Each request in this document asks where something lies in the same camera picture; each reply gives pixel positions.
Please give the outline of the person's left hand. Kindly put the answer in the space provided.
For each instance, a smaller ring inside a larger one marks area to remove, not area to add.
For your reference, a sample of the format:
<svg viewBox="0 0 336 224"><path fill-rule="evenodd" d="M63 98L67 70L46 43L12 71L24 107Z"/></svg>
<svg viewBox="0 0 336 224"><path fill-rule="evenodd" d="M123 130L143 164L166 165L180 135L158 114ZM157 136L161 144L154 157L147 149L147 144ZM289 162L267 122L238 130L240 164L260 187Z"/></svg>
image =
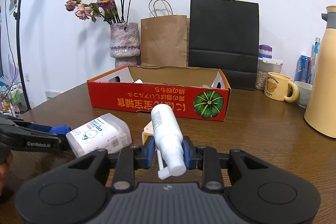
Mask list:
<svg viewBox="0 0 336 224"><path fill-rule="evenodd" d="M5 162L0 165L0 193L6 183L6 177L10 169L10 165L13 162L13 153L10 151L9 155L7 156Z"/></svg>

